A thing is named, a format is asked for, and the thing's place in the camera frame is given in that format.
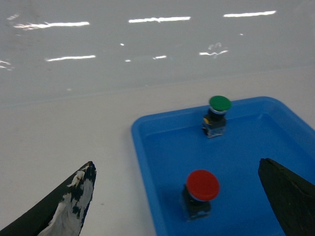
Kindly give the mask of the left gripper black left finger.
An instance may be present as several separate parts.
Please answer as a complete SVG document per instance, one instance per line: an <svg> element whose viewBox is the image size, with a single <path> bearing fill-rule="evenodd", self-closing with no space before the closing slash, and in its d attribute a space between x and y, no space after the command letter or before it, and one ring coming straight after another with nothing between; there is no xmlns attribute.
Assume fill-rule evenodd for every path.
<svg viewBox="0 0 315 236"><path fill-rule="evenodd" d="M68 177L30 210L0 231L2 236L78 236L93 198L92 161Z"/></svg>

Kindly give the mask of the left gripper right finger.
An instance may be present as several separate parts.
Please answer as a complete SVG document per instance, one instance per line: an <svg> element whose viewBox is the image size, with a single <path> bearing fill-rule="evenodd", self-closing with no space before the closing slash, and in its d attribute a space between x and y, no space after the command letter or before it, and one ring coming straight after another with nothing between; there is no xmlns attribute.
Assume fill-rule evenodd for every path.
<svg viewBox="0 0 315 236"><path fill-rule="evenodd" d="M270 158L258 176L273 213L287 236L315 234L315 185Z"/></svg>

